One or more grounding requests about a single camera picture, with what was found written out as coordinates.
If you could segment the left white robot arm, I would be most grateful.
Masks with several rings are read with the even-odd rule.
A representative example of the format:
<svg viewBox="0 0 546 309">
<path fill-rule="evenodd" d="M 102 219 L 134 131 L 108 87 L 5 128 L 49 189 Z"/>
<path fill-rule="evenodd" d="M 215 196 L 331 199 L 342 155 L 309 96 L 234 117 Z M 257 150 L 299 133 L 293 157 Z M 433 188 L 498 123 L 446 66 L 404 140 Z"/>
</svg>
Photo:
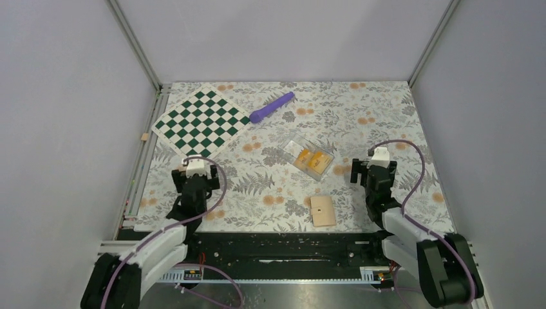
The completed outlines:
<svg viewBox="0 0 546 309">
<path fill-rule="evenodd" d="M 80 300 L 81 308 L 138 308 L 146 292 L 173 266 L 190 265 L 200 255 L 199 246 L 188 239 L 203 217 L 212 211 L 207 200 L 222 190 L 224 170 L 206 158 L 186 158 L 183 171 L 173 175 L 178 196 L 161 226 L 120 254 L 103 253 L 94 264 Z"/>
</svg>

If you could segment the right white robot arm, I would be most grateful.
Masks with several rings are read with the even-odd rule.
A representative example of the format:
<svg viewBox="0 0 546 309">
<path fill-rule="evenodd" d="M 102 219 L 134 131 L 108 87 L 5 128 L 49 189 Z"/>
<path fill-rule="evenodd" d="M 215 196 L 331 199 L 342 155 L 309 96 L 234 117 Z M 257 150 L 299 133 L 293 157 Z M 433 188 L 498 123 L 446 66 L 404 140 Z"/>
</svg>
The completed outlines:
<svg viewBox="0 0 546 309">
<path fill-rule="evenodd" d="M 434 308 L 472 302 L 484 286 L 471 247 L 460 234 L 435 232 L 402 212 L 392 195 L 397 163 L 353 159 L 351 183 L 365 189 L 369 218 L 380 230 L 369 248 L 378 265 L 393 261 L 418 280 Z"/>
</svg>

